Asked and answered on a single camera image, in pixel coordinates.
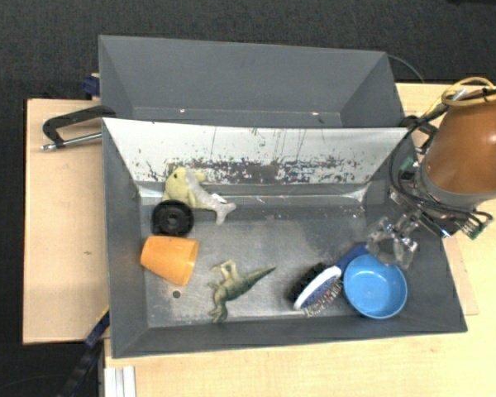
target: cable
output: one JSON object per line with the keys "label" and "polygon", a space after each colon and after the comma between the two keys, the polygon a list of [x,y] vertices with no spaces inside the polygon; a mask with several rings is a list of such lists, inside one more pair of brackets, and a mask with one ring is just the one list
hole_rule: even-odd
{"label": "cable", "polygon": [[406,60],[403,60],[400,57],[397,57],[397,56],[394,56],[394,55],[388,55],[388,57],[390,59],[396,60],[397,62],[399,62],[399,63],[403,64],[404,66],[406,66],[408,69],[410,69],[413,72],[413,74],[416,77],[419,78],[419,81],[421,81],[423,84],[426,83],[426,81],[424,80],[424,77],[421,74],[419,74],[419,72],[413,66],[411,66]]}
{"label": "cable", "polygon": [[[456,93],[456,88],[460,85],[466,85],[470,83],[482,83],[487,85],[489,88],[482,88],[479,95],[470,96],[467,98],[462,98],[461,100],[454,100],[451,97]],[[490,103],[496,100],[496,87],[488,79],[479,76],[473,76],[469,78],[462,79],[454,85],[450,86],[442,95],[441,101],[447,106],[452,106],[454,108],[465,108],[468,106],[474,106],[475,104]]]}

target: wooden table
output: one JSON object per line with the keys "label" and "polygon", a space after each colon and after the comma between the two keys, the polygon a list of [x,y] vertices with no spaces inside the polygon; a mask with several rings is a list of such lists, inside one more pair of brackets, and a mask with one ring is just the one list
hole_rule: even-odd
{"label": "wooden table", "polygon": [[[399,84],[406,114],[442,85]],[[26,129],[24,343],[82,340],[108,302],[101,146],[42,152],[42,122],[97,101],[30,100]],[[78,125],[67,137],[98,130]],[[496,218],[496,199],[480,207]],[[446,243],[469,331],[362,342],[112,359],[145,396],[496,395],[496,221]]]}

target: blue bowl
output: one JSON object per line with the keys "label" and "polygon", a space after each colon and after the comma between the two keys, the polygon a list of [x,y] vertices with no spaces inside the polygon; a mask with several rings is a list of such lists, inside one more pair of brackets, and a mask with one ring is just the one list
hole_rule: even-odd
{"label": "blue bowl", "polygon": [[395,265],[384,265],[370,254],[356,257],[347,266],[344,291],[358,312],[373,319],[395,316],[408,297],[403,272]]}

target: metal clamp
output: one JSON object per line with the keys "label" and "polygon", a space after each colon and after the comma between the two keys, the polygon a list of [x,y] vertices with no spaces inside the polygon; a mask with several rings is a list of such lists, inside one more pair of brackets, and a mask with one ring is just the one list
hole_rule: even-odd
{"label": "metal clamp", "polygon": [[46,144],[41,146],[42,150],[54,150],[64,148],[66,146],[71,146],[73,144],[79,144],[81,142],[94,140],[96,138],[101,138],[101,132],[96,134],[89,134],[87,136],[80,136],[78,138],[72,138],[71,140],[64,140],[62,136],[59,135],[57,129],[62,127],[67,127],[69,125],[74,125],[76,123],[89,121],[95,119],[96,117],[116,117],[116,113],[107,106],[96,106],[94,108],[88,108],[84,110],[79,110],[78,112],[68,113],[66,115],[52,117],[44,122],[42,126],[42,131],[45,135],[53,141],[52,144]]}

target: green toy dinosaur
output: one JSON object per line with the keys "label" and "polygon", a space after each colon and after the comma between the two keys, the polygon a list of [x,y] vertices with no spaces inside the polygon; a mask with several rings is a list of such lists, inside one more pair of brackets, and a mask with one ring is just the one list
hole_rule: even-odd
{"label": "green toy dinosaur", "polygon": [[228,317],[226,301],[235,300],[251,289],[257,281],[267,276],[275,269],[275,266],[268,269],[258,270],[248,275],[242,275],[237,269],[234,261],[225,261],[220,265],[214,266],[212,272],[221,272],[224,276],[222,282],[210,282],[209,286],[215,290],[213,301],[215,309],[209,314],[213,316],[213,323],[222,323]]}

